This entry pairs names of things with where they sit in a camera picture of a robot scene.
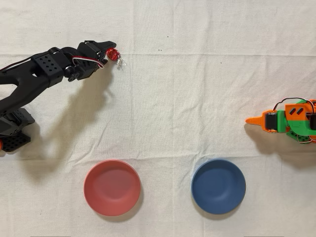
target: black wire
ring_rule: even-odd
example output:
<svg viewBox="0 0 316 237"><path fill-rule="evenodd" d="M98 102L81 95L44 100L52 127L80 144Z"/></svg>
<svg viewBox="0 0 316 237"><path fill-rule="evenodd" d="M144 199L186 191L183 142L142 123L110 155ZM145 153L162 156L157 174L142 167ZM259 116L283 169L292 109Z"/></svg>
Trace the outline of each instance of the black wire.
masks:
<svg viewBox="0 0 316 237"><path fill-rule="evenodd" d="M275 107L273 108L273 110L276 110L276 108L277 108L277 105L278 105L278 104L282 103L282 102L283 102L283 101L285 101L285 100L290 100L290 99L300 99L300 100L305 100L306 102L310 103L310 105L312 106L313 113L315 112L315 109L314 109L314 105L313 105L313 103L312 103L311 101L309 101L309 100L307 100L307 99L304 99L304 98L301 98L301 97L290 97L290 98L285 98L285 99L283 99L282 101L278 102L278 103L275 105Z"/></svg>
<svg viewBox="0 0 316 237"><path fill-rule="evenodd" d="M35 56L35 55L32 55L32 56L30 56L30 57L28 57L28 58L26 58L26 59L23 59L23 60L21 60L21 61L19 61L19 62L12 63L12 64L10 64L10 65L8 65L8 66L6 66L6 67L0 69L0 72L4 73L5 71L7 71L7 70L9 70L9 69L12 69L12 68L14 67L14 65L19 64L19 63L23 63L23 62L25 62L25 61L28 61L30 58L32 58L32 57Z"/></svg>

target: bowl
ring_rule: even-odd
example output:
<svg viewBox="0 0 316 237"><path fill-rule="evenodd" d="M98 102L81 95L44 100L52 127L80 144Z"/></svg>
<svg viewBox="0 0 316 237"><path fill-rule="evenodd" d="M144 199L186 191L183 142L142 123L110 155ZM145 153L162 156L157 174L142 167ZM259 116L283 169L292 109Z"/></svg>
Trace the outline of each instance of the bowl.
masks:
<svg viewBox="0 0 316 237"><path fill-rule="evenodd" d="M195 172L191 192L202 210L211 214L225 214L242 202L246 181L235 164L224 159L212 159Z"/></svg>
<svg viewBox="0 0 316 237"><path fill-rule="evenodd" d="M105 216L119 216L136 204L141 183L137 172L121 160L105 160L87 174L84 197L88 205Z"/></svg>

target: robotic arm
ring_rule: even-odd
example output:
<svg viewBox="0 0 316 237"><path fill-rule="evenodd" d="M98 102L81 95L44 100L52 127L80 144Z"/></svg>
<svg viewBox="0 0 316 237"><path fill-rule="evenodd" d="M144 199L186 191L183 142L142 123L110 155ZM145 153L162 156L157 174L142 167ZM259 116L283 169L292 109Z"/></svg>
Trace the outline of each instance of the robotic arm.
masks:
<svg viewBox="0 0 316 237"><path fill-rule="evenodd" d="M277 110L278 104L288 99L299 99L297 103L285 104ZM301 144L316 143L316 100L300 97L285 98L278 102L273 110L267 110L261 116L246 119L246 123L259 125L269 133L286 133Z"/></svg>
<svg viewBox="0 0 316 237"><path fill-rule="evenodd" d="M13 93L0 100L0 149L13 152L30 142L22 128L35 120L21 107L27 105L47 88L61 82L90 77L107 63L105 55L116 44L88 40L77 49L51 48L0 70L0 84L14 84Z"/></svg>

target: orange and green robot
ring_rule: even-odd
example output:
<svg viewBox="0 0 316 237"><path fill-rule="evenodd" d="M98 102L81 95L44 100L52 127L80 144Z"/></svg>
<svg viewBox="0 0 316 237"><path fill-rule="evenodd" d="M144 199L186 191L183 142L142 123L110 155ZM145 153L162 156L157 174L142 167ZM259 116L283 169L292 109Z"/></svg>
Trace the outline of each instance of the orange and green robot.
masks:
<svg viewBox="0 0 316 237"><path fill-rule="evenodd" d="M298 103L285 104L285 110L276 110L287 99L300 99ZM260 117L246 119L246 123L259 125L270 133L286 133L299 143L316 143L316 100L285 98L273 110L264 111Z"/></svg>

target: cable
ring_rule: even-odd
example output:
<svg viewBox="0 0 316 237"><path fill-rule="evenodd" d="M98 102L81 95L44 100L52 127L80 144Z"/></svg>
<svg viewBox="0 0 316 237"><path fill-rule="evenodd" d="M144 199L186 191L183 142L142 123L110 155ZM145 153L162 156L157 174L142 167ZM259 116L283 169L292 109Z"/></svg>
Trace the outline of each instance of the cable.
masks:
<svg viewBox="0 0 316 237"><path fill-rule="evenodd" d="M28 58L26 58L26 59L23 59L23 60L21 60L21 61L19 61L19 62L12 63L12 64L10 64L10 65L8 65L8 66L6 66L6 67L0 69L0 72L5 72L5 71L7 71L7 70L9 70L9 69L12 69L12 68L14 68L14 67L16 67L16 66L19 66L20 64L25 63L26 61L30 60L30 59L31 59L33 56L35 56L35 55L32 55L32 56L30 56L30 57L28 57Z"/></svg>
<svg viewBox="0 0 316 237"><path fill-rule="evenodd" d="M73 63L74 64L75 64L75 61L74 61L75 59L77 59L77 60L85 60L85 61L95 62L95 63L98 64L99 68L104 68L104 64L101 63L99 60L94 59L94 58L88 58L88 57L82 57L82 56L73 56L72 59L73 59Z"/></svg>
<svg viewBox="0 0 316 237"><path fill-rule="evenodd" d="M307 142L300 142L300 140L298 140L298 135L296 136L296 138L297 138L297 141L298 141L300 144L303 144L303 143L310 143L310 142L313 141L313 140L311 139L311 137L310 137L310 140L307 141Z"/></svg>
<svg viewBox="0 0 316 237"><path fill-rule="evenodd" d="M312 103L310 100L307 100L307 99L304 99L304 98L301 98L301 97L290 97L290 98L285 98L285 99L283 99L282 101L278 102L278 103L274 106L273 110L276 110L276 108L277 108L277 105L278 105L278 104L282 103L282 102L283 102L283 101L285 101L285 100L289 100L289 99L300 99L300 100L305 100L306 102L309 102L309 103L310 103L310 105L312 106L312 110L313 110L313 114L314 114L315 109L314 109L314 105L313 105L313 103Z"/></svg>
<svg viewBox="0 0 316 237"><path fill-rule="evenodd" d="M311 136L309 136L309 137L310 137L310 139L311 139L313 142L316 142L316 140L312 139Z"/></svg>

